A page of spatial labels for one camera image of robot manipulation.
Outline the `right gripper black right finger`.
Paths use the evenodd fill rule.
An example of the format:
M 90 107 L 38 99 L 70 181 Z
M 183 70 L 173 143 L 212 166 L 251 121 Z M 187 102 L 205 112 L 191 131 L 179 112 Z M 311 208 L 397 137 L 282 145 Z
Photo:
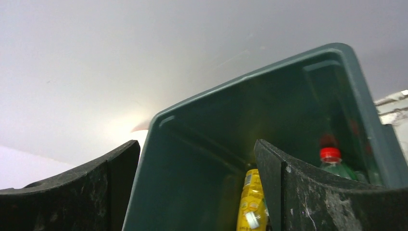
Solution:
M 341 178 L 265 140 L 254 146 L 274 231 L 405 231 L 407 188 Z

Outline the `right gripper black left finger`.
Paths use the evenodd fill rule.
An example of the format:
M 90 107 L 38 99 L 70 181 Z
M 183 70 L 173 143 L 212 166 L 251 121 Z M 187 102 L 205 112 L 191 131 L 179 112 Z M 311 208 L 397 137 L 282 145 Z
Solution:
M 139 157 L 140 144 L 130 140 L 56 176 L 1 190 L 1 230 L 122 230 Z

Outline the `yellow juice bottle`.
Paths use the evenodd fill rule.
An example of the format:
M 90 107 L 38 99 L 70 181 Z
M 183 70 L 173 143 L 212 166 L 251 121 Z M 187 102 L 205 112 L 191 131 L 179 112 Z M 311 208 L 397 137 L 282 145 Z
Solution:
M 267 213 L 258 169 L 247 171 L 239 203 L 236 230 L 265 231 Z

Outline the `green label tea bottle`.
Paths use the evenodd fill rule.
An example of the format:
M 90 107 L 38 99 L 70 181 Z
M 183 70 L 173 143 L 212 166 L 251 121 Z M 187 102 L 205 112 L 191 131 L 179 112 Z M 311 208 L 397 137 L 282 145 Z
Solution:
M 342 163 L 341 152 L 338 148 L 322 148 L 319 155 L 321 160 L 320 169 L 345 179 L 369 183 L 363 172 L 353 171 L 346 164 Z

